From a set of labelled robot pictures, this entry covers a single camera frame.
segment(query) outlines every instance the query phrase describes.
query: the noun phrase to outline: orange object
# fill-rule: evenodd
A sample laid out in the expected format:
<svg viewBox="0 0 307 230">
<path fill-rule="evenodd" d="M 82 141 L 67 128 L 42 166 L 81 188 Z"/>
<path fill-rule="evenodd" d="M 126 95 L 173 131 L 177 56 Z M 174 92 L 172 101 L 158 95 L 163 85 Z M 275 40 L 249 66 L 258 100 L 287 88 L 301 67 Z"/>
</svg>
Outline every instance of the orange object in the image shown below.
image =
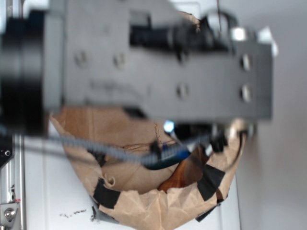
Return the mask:
<svg viewBox="0 0 307 230">
<path fill-rule="evenodd" d="M 163 190 L 167 193 L 169 188 L 183 188 L 186 186 L 184 180 L 184 170 L 187 165 L 187 160 L 180 162 L 177 166 L 176 170 L 174 171 L 173 175 L 164 181 L 159 187 L 158 190 Z"/>
</svg>

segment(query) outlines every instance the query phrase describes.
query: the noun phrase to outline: cable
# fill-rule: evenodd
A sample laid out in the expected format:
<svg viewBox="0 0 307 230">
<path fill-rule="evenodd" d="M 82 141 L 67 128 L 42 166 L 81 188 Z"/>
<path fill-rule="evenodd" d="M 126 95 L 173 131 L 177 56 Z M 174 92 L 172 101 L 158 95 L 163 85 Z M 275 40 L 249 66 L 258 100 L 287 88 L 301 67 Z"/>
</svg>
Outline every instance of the cable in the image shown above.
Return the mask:
<svg viewBox="0 0 307 230">
<path fill-rule="evenodd" d="M 1 136 L 10 136 L 14 134 L 16 134 L 16 132 L 7 129 L 4 126 L 0 126 Z M 113 146 L 95 143 L 95 142 L 81 139 L 81 138 L 67 137 L 67 136 L 59 136 L 59 137 L 47 136 L 47 137 L 44 137 L 43 139 L 52 141 L 55 143 L 61 143 L 67 146 L 82 147 L 87 150 L 93 151 L 96 154 L 109 155 L 111 157 L 117 158 L 120 161 L 130 161 L 134 163 L 147 164 L 147 165 L 155 164 L 160 161 L 155 152 L 149 152 L 148 154 L 140 157 L 140 156 L 132 155 L 128 151 L 124 151 L 124 150 L 118 149 Z M 210 139 L 211 139 L 211 135 L 206 134 L 206 135 L 198 136 L 196 138 L 187 140 L 183 142 L 182 145 L 171 146 L 168 149 L 162 151 L 161 160 L 162 161 L 166 160 L 167 158 L 171 158 L 175 156 L 179 151 L 186 150 L 187 146 L 190 145 L 191 143 L 209 143 Z"/>
</svg>

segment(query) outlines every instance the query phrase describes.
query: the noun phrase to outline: screw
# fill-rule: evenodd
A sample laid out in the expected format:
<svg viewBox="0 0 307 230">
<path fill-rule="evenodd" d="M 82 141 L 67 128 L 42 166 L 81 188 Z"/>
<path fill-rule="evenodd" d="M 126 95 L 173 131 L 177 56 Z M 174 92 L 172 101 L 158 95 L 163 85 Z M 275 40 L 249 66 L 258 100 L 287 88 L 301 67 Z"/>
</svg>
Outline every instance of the screw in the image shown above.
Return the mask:
<svg viewBox="0 0 307 230">
<path fill-rule="evenodd" d="M 75 54 L 74 56 L 75 58 L 75 62 L 76 64 L 80 67 L 80 68 L 84 68 L 87 66 L 88 61 L 89 61 L 89 57 L 88 54 L 85 51 L 79 51 Z"/>
<path fill-rule="evenodd" d="M 189 94 L 189 88 L 186 84 L 180 84 L 177 87 L 177 95 L 179 98 L 184 99 Z"/>
<path fill-rule="evenodd" d="M 119 68 L 123 69 L 126 65 L 126 56 L 124 53 L 119 53 L 114 56 L 114 64 Z"/>
<path fill-rule="evenodd" d="M 15 215 L 16 212 L 12 208 L 8 208 L 4 211 L 4 216 L 9 222 L 11 222 L 11 220 L 15 218 Z"/>
<path fill-rule="evenodd" d="M 251 102 L 251 99 L 252 99 L 252 88 L 251 88 L 250 85 L 243 85 L 242 86 L 241 96 L 242 96 L 242 99 L 246 103 L 250 103 Z"/>
<path fill-rule="evenodd" d="M 251 57 L 248 54 L 244 54 L 241 61 L 242 67 L 246 72 L 251 71 L 252 63 L 251 63 Z"/>
</svg>

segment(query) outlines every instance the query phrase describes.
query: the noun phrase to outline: brown paper bag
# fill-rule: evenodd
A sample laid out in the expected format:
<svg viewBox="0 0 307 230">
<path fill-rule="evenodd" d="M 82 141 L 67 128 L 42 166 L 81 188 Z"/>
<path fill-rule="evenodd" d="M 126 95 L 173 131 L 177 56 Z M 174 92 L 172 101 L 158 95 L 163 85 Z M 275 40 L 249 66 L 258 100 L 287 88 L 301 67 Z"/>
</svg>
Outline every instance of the brown paper bag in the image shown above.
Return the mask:
<svg viewBox="0 0 307 230">
<path fill-rule="evenodd" d="M 146 153 L 155 139 L 160 144 L 174 143 L 164 134 L 163 122 L 131 120 L 117 108 L 64 109 L 51 121 L 61 135 L 115 145 L 133 154 Z M 229 140 L 229 147 L 223 153 L 213 154 L 207 161 L 206 173 L 225 172 L 218 189 L 208 196 L 207 190 L 212 186 L 207 185 L 208 180 L 193 161 L 187 160 L 184 170 L 188 185 L 170 188 L 165 193 L 157 188 L 172 176 L 177 165 L 151 171 L 106 156 L 105 165 L 100 167 L 86 149 L 64 146 L 78 178 L 100 204 L 99 210 L 138 230 L 173 230 L 225 200 L 241 156 L 240 153 L 237 157 L 238 148 L 238 139 Z M 193 155 L 201 156 L 198 151 Z"/>
</svg>

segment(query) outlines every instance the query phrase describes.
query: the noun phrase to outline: white surface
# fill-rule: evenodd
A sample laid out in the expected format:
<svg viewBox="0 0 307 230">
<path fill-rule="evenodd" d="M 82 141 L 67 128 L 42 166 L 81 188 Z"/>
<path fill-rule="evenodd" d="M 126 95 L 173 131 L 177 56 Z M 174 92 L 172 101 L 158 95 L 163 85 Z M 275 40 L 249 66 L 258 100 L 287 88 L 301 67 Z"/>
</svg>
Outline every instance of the white surface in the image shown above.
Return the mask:
<svg viewBox="0 0 307 230">
<path fill-rule="evenodd" d="M 53 126 L 51 133 L 56 133 Z M 62 146 L 25 140 L 25 187 L 28 230 L 131 229 L 103 221 L 91 222 L 92 201 L 75 175 Z M 178 230 L 240 229 L 236 181 L 229 197 L 201 223 L 193 220 Z"/>
<path fill-rule="evenodd" d="M 221 0 L 242 24 L 269 26 L 279 47 L 273 120 L 237 171 L 242 230 L 307 229 L 307 1 Z"/>
</svg>

